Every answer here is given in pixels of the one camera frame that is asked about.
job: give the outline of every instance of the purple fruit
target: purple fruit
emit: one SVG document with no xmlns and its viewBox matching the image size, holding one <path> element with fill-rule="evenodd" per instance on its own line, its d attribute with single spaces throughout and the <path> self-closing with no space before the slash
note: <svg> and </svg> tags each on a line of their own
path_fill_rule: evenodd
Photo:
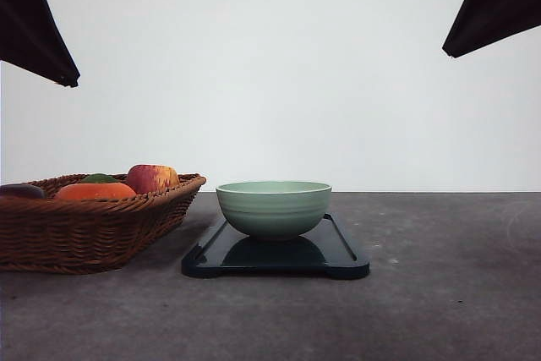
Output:
<svg viewBox="0 0 541 361">
<path fill-rule="evenodd" d="M 14 196 L 27 199 L 45 199 L 45 191 L 35 185 L 27 183 L 10 183 L 0 186 L 0 198 L 4 196 Z"/>
</svg>

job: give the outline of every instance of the wicker basket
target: wicker basket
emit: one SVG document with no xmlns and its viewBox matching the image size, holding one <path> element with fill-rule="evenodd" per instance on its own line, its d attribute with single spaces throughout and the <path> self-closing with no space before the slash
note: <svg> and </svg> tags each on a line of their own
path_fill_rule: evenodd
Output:
<svg viewBox="0 0 541 361">
<path fill-rule="evenodd" d="M 28 182 L 49 198 L 86 174 Z M 123 181 L 125 174 L 113 175 Z M 180 185 L 121 200 L 0 199 L 0 270 L 90 274 L 121 268 L 171 231 L 206 179 L 180 175 Z"/>
</svg>

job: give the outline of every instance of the bowl rim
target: bowl rim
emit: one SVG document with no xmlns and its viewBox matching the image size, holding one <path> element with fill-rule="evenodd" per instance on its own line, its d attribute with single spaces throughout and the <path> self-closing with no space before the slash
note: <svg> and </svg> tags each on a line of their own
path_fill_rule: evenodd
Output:
<svg viewBox="0 0 541 361">
<path fill-rule="evenodd" d="M 249 192 L 249 191 L 243 191 L 243 190 L 229 190 L 225 189 L 227 186 L 231 185 L 239 185 L 243 183 L 316 183 L 319 185 L 325 185 L 323 188 L 319 189 L 311 189 L 311 190 L 294 190 L 289 192 Z M 216 186 L 217 192 L 225 192 L 228 194 L 307 194 L 311 192 L 324 192 L 326 190 L 332 190 L 332 186 L 328 183 L 324 182 L 315 182 L 315 181 L 296 181 L 296 180 L 282 180 L 282 181 L 276 181 L 274 179 L 272 180 L 260 180 L 260 181 L 242 181 L 242 182 L 232 182 L 232 183 L 224 183 L 222 185 Z"/>
</svg>

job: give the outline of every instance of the ceramic bowl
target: ceramic bowl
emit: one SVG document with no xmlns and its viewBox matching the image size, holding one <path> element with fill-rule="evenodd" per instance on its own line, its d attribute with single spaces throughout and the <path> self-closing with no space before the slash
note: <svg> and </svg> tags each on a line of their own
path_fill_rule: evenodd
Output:
<svg viewBox="0 0 541 361">
<path fill-rule="evenodd" d="M 329 206 L 326 183 L 263 181 L 216 188 L 221 211 L 239 232 L 260 239 L 287 240 L 321 221 Z"/>
</svg>

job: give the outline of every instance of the orange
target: orange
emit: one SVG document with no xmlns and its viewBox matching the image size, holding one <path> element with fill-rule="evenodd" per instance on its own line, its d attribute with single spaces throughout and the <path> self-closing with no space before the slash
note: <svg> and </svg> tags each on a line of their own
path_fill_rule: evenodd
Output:
<svg viewBox="0 0 541 361">
<path fill-rule="evenodd" d="M 54 199 L 122 199 L 136 193 L 124 183 L 72 183 L 60 188 Z"/>
</svg>

